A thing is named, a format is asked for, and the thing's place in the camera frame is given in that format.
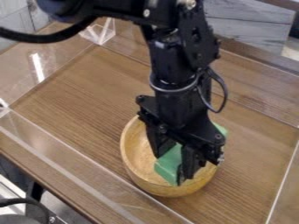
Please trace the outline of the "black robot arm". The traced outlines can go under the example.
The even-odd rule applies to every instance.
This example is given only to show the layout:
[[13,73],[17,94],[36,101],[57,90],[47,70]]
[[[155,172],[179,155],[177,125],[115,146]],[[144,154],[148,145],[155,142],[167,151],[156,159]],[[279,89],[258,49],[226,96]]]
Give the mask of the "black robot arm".
[[220,41],[204,15],[203,0],[37,0],[41,10],[65,23],[109,17],[139,26],[151,57],[153,95],[139,95],[137,118],[157,162],[157,172],[179,186],[206,164],[219,164],[226,137],[210,113],[211,83],[224,80],[211,64]]

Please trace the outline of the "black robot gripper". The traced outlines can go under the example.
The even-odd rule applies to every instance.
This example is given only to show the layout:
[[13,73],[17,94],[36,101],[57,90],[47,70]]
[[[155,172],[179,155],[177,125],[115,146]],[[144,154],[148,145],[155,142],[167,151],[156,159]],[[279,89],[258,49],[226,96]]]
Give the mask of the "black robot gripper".
[[[168,137],[169,129],[182,133],[198,127],[202,130],[212,123],[211,85],[196,85],[186,89],[155,90],[155,95],[140,94],[135,98],[139,106],[137,116],[145,125],[145,134],[153,156],[160,158],[176,145]],[[180,186],[187,179],[194,179],[198,170],[207,164],[200,151],[191,145],[182,147],[182,162],[177,167],[176,183]]]

